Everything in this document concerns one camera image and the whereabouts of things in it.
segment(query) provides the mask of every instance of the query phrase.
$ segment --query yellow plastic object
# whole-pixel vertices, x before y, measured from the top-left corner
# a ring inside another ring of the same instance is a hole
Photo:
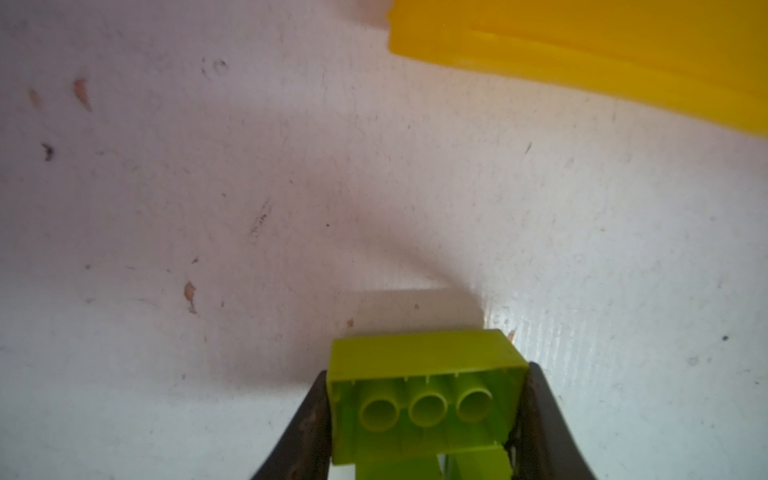
[[[499,330],[334,340],[326,377],[333,463],[371,472],[496,449],[515,424],[527,371]]]
[[[512,477],[507,452],[501,446],[447,455],[446,463],[445,480],[509,480]]]
[[[768,137],[767,0],[395,0],[389,49]]]

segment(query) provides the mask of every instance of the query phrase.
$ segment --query building block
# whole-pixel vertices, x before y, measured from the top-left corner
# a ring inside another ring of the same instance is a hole
[[[667,108],[768,137],[765,0],[395,0],[393,53]]]
[[[455,453],[445,459],[445,480],[509,480],[511,477],[509,457],[501,446]]]
[[[358,463],[355,480],[443,480],[436,455],[394,462]]]
[[[527,371],[499,330],[337,339],[326,380],[333,463],[503,445]]]

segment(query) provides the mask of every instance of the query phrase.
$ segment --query block tube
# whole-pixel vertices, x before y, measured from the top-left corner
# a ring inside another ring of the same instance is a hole
[[[408,417],[414,425],[428,428],[442,422],[448,412],[445,382],[440,377],[412,377],[408,389]]]
[[[478,373],[460,373],[451,377],[456,395],[456,416],[464,423],[483,420],[493,407],[493,395]]]
[[[400,408],[394,380],[366,380],[358,389],[360,425],[370,432],[386,432],[397,423]]]

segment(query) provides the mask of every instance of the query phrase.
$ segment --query scratch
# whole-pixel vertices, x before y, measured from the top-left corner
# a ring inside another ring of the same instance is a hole
[[[728,460],[728,465],[730,466],[731,472],[738,478],[743,478],[739,471],[736,469],[736,465],[733,463],[733,459],[730,457],[730,454],[725,449],[725,445],[723,445],[723,441],[720,439],[720,433],[715,430],[715,440],[717,440],[717,444],[720,446],[720,451],[723,452],[725,455],[725,458]]]
[[[250,228],[249,234],[253,238],[257,238],[259,236],[259,231],[261,230],[261,226],[264,225],[266,218],[270,215],[271,212],[272,212],[272,200],[270,198],[267,198],[266,201],[261,205],[261,208],[259,209],[259,213],[256,215],[256,219],[253,221],[253,226]]]

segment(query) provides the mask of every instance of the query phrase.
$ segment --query dirt spot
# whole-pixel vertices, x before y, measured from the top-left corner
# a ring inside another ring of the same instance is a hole
[[[194,292],[197,290],[192,282],[187,282],[186,285],[184,285],[184,298],[187,299],[187,302],[190,303],[190,313],[193,315],[197,315],[197,311],[194,309]]]
[[[229,70],[230,70],[230,66],[227,65],[227,63],[224,60],[220,58],[218,60],[214,60],[214,71],[218,75],[226,75]]]
[[[91,102],[88,101],[88,87],[86,86],[87,83],[88,80],[83,77],[75,79],[75,81],[72,82],[72,91],[74,92],[74,96],[77,97],[80,103],[83,104],[85,110],[92,111]]]
[[[53,160],[53,154],[54,154],[53,147],[50,144],[46,144],[45,142],[42,142],[40,145],[42,145],[43,148],[45,149],[45,161]]]
[[[259,213],[256,215],[256,219],[253,221],[253,226],[250,228],[250,235],[253,238],[257,238],[259,236],[259,232],[261,230],[262,225],[264,225],[264,222],[266,222],[266,219],[272,212],[272,201],[267,198],[266,201],[261,205],[261,208],[259,209]]]
[[[40,94],[34,89],[29,89],[29,102],[32,103],[32,106],[35,108],[40,108],[43,105],[43,99],[40,96]]]

